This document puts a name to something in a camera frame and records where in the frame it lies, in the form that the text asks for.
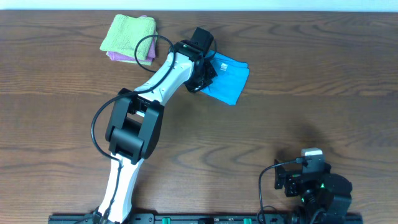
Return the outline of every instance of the blue towel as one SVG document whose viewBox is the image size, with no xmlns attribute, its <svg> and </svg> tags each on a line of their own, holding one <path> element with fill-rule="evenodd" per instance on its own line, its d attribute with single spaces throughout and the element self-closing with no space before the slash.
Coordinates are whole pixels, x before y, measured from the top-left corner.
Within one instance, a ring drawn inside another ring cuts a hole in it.
<svg viewBox="0 0 398 224">
<path fill-rule="evenodd" d="M 214 51 L 211 50 L 207 56 L 213 54 Z M 217 76 L 213 78 L 211 85 L 201 91 L 229 105 L 235 105 L 248 80 L 250 73 L 248 64 L 219 53 L 216 53 L 211 64 L 216 70 Z"/>
</svg>

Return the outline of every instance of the wooden table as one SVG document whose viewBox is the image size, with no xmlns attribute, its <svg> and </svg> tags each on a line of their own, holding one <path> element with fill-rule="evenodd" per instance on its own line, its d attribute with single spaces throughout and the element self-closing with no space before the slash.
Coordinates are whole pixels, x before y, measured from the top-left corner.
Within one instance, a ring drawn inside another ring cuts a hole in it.
<svg viewBox="0 0 398 224">
<path fill-rule="evenodd" d="M 319 147 L 353 183 L 350 211 L 366 223 L 397 222 L 398 14 L 1 11 L 0 223 L 46 223 L 101 203 L 110 162 L 91 142 L 91 119 L 122 87 L 152 75 L 100 51 L 116 14 L 152 16 L 173 42 L 203 27 L 219 52 L 251 70 L 236 106 L 176 92 L 134 206 L 256 213 L 260 171 Z M 166 52 L 159 41 L 153 69 Z M 110 111 L 96 131 L 104 148 Z M 272 171 L 265 204 L 299 204 L 273 184 Z"/>
</svg>

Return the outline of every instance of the white wall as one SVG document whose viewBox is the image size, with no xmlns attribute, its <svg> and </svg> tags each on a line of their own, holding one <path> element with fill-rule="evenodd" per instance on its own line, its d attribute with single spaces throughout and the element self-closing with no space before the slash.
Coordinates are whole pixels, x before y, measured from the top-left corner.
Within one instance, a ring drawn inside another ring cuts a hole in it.
<svg viewBox="0 0 398 224">
<path fill-rule="evenodd" d="M 0 0 L 0 9 L 398 12 L 398 0 Z"/>
</svg>

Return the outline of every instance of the folded towel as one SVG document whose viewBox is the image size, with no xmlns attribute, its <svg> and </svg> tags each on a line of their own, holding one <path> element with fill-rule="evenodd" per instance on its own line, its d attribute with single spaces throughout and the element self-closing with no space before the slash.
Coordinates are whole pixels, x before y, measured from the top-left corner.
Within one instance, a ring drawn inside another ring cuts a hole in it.
<svg viewBox="0 0 398 224">
<path fill-rule="evenodd" d="M 211 50 L 207 55 L 213 54 L 214 51 Z M 201 91 L 229 105 L 235 105 L 248 80 L 250 73 L 248 64 L 237 62 L 219 53 L 216 53 L 211 64 L 217 76 L 213 78 L 212 84 Z"/>
<path fill-rule="evenodd" d="M 140 63 L 142 63 L 142 62 L 150 62 L 149 65 L 151 65 L 153 59 L 156 57 L 156 54 L 155 54 L 156 40 L 157 40 L 156 37 L 152 38 L 152 43 L 150 45 L 147 57 L 145 58 L 145 60 L 138 60 L 138 61 L 140 61 Z M 107 52 L 106 55 L 111 60 L 122 61 L 122 62 L 129 61 L 130 63 L 137 63 L 136 59 L 134 57 L 129 57 L 127 55 L 123 55 L 123 54 L 120 54 L 120 53 L 117 53 L 117 52 Z"/>
<path fill-rule="evenodd" d="M 137 43 L 156 30 L 155 19 L 151 17 L 133 18 L 124 15 L 116 15 L 108 34 L 99 48 L 102 51 L 117 52 L 129 57 L 134 57 Z M 137 59 L 145 60 L 152 40 L 144 40 L 138 50 Z"/>
</svg>

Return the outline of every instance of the white arm segment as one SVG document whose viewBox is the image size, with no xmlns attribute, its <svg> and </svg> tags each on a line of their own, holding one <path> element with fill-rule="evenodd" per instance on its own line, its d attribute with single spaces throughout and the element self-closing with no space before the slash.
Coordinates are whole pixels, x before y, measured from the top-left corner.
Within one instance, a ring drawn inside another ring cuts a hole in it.
<svg viewBox="0 0 398 224">
<path fill-rule="evenodd" d="M 119 154 L 116 154 L 113 157 L 116 157 L 122 161 L 123 168 L 120 171 L 118 191 L 116 192 L 108 220 L 122 223 L 130 213 L 132 191 L 134 190 L 138 171 L 142 162 L 144 162 L 144 159 L 138 161 L 136 165 L 132 165 L 131 160 Z M 102 215 L 104 215 L 105 210 L 109 207 L 109 203 L 112 199 L 114 188 L 116 186 L 116 177 L 118 176 L 118 168 L 119 162 L 112 160 L 111 174 L 109 175 L 105 197 L 98 209 Z"/>
<path fill-rule="evenodd" d="M 159 80 L 166 74 L 167 70 L 173 60 L 173 53 L 169 53 L 166 62 L 161 66 L 161 68 L 155 73 L 155 75 L 150 78 L 145 84 L 136 88 L 136 91 L 147 90 L 148 88 L 154 86 Z M 167 78 L 153 91 L 143 94 L 138 94 L 139 96 L 149 100 L 157 100 L 161 105 L 165 105 L 174 92 L 187 81 L 193 73 L 193 62 L 189 58 L 180 53 L 175 54 L 174 69 L 169 73 Z"/>
<path fill-rule="evenodd" d="M 136 88 L 136 91 L 147 90 L 154 86 L 166 74 L 167 70 L 173 60 L 173 53 L 169 53 L 166 62 L 163 66 L 142 86 Z M 139 94 L 139 96 L 149 100 L 157 100 L 161 105 L 165 105 L 174 92 L 187 81 L 193 73 L 194 64 L 189 58 L 180 53 L 175 54 L 174 69 L 169 73 L 167 78 L 152 92 Z M 144 113 L 137 112 L 137 114 L 144 116 Z M 131 197 L 134 185 L 137 180 L 138 170 L 144 161 L 141 159 L 136 165 L 131 164 L 131 160 L 116 154 L 114 157 L 122 161 L 123 168 L 121 169 L 118 190 L 111 207 L 108 220 L 111 222 L 122 223 L 130 213 L 131 210 Z M 102 204 L 99 206 L 98 211 L 104 215 L 109 203 L 112 199 L 114 188 L 116 186 L 116 178 L 118 176 L 118 161 L 111 161 L 111 174 L 109 176 L 108 186 Z"/>
</svg>

